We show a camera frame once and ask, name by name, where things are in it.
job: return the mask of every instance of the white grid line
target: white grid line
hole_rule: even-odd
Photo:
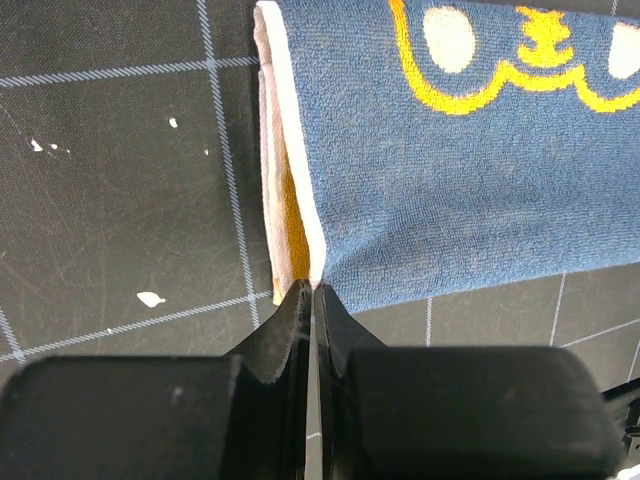
[[[207,56],[207,71],[209,72],[209,83],[211,84],[211,94],[213,95],[213,106],[216,113],[216,123],[218,125],[218,135],[220,137],[220,148],[222,150],[222,159],[224,161],[224,170],[227,176],[227,185],[229,187],[229,199],[231,201],[231,213],[233,214],[233,223],[236,228],[236,237],[238,239],[238,249],[240,250],[240,263],[244,273],[244,281],[247,287],[247,297],[249,297],[249,308],[251,310],[251,321],[254,330],[260,326],[258,318],[258,308],[255,299],[253,299],[253,279],[251,278],[251,267],[249,265],[249,253],[244,237],[244,226],[242,224],[242,213],[240,212],[240,202],[238,200],[238,190],[236,188],[235,172],[233,169],[233,158],[231,155],[231,146],[227,135],[227,124],[225,121],[224,107],[222,104],[222,92],[220,90],[220,80],[218,79],[218,69],[216,65],[215,55],[213,53],[213,39],[211,37],[211,28],[209,27],[209,15],[207,13],[207,5],[205,0],[197,0],[198,16],[200,17],[200,30],[202,33],[202,41],[204,43],[204,51]]]
[[[633,376],[633,369],[636,366],[636,360],[638,360],[638,350],[640,350],[640,340],[638,340],[638,345],[636,346],[636,353],[633,354],[633,360],[631,361],[631,367],[629,368],[629,375],[627,376],[627,382],[630,382],[631,377]]]
[[[6,362],[7,360],[18,360],[18,362],[24,363],[24,358],[27,356],[48,352],[50,350],[56,350],[58,348],[69,347],[71,345],[77,345],[78,343],[84,343],[90,340],[97,340],[99,338],[111,337],[113,335],[130,332],[132,330],[138,330],[144,327],[150,327],[153,325],[159,325],[161,323],[166,323],[173,320],[179,320],[182,318],[191,317],[193,315],[199,315],[201,313],[212,312],[214,310],[230,307],[232,305],[240,305],[245,302],[250,302],[251,300],[255,302],[256,299],[265,298],[265,297],[268,297],[269,295],[271,295],[271,292],[261,292],[256,295],[252,295],[251,297],[246,296],[246,297],[232,298],[231,300],[225,300],[219,303],[212,303],[212,304],[204,305],[201,307],[190,308],[188,310],[182,310],[179,312],[162,315],[160,317],[150,318],[148,320],[141,320],[139,322],[129,323],[127,325],[121,325],[119,327],[111,327],[105,330],[99,330],[97,332],[88,333],[86,335],[71,337],[65,340],[47,343],[44,345],[39,345],[37,347],[27,348],[25,350],[19,350],[19,353],[16,353],[16,349],[14,349],[13,353],[0,355],[0,363]],[[5,318],[5,317],[3,315],[0,316],[0,325],[2,325],[2,318]]]
[[[216,68],[244,67],[258,65],[257,57],[233,57],[214,60]],[[83,82],[90,80],[106,80],[109,78],[125,78],[140,75],[154,75],[162,73],[182,73],[207,69],[207,62],[178,62],[157,65],[136,65],[132,67],[105,68],[99,70],[84,70],[79,72],[44,73],[41,75],[25,75],[18,77],[0,78],[0,87],[26,87],[32,85],[46,85],[51,83]]]
[[[16,338],[13,330],[11,329],[11,325],[9,325],[9,320],[7,316],[4,314],[2,307],[0,307],[0,329],[2,333],[4,333],[5,338],[7,339],[7,343],[11,347],[12,358],[18,360],[20,365],[24,365],[26,360],[24,359],[24,352],[20,348],[20,344],[18,343],[18,339]]]
[[[553,325],[551,326],[551,336],[549,338],[549,346],[553,346],[553,341],[556,338],[556,330],[558,328],[558,317],[560,316],[560,304],[562,303],[562,295],[564,294],[564,282],[567,278],[567,274],[562,274],[562,280],[560,280],[560,290],[558,291],[558,301],[556,302],[556,311],[553,315]]]
[[[636,320],[632,320],[627,323],[623,323],[622,325],[616,325],[615,327],[607,328],[606,330],[602,330],[601,332],[594,333],[592,335],[587,335],[586,337],[579,338],[578,340],[573,340],[572,342],[565,343],[564,345],[562,345],[562,347],[563,348],[573,347],[574,345],[577,345],[579,343],[586,342],[587,340],[600,337],[607,333],[615,332],[616,330],[620,330],[621,328],[630,327],[631,325],[635,325],[636,323],[640,323],[640,318],[637,318]]]
[[[424,336],[424,344],[431,346],[431,311],[433,310],[433,298],[427,298],[427,328]]]

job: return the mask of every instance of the white speck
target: white speck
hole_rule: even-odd
[[[640,27],[618,22],[613,27],[609,50],[609,73],[626,80],[640,71]]]
[[[137,295],[140,301],[149,308],[153,308],[157,306],[159,303],[166,302],[164,298],[160,298],[157,293],[153,293],[153,292],[140,292]]]
[[[424,13],[422,26],[436,65],[446,73],[460,73],[469,66],[476,37],[463,11],[449,6],[430,8]]]
[[[171,405],[176,405],[178,403],[178,399],[182,396],[184,390],[182,387],[176,387],[173,389],[173,393],[171,394]]]
[[[35,138],[31,139],[31,147],[33,148],[34,152],[41,152],[42,151],[42,147],[40,146],[40,144],[38,142],[36,142]]]

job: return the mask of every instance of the folded towel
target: folded towel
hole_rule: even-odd
[[[276,300],[352,311],[640,260],[640,22],[258,2]]]

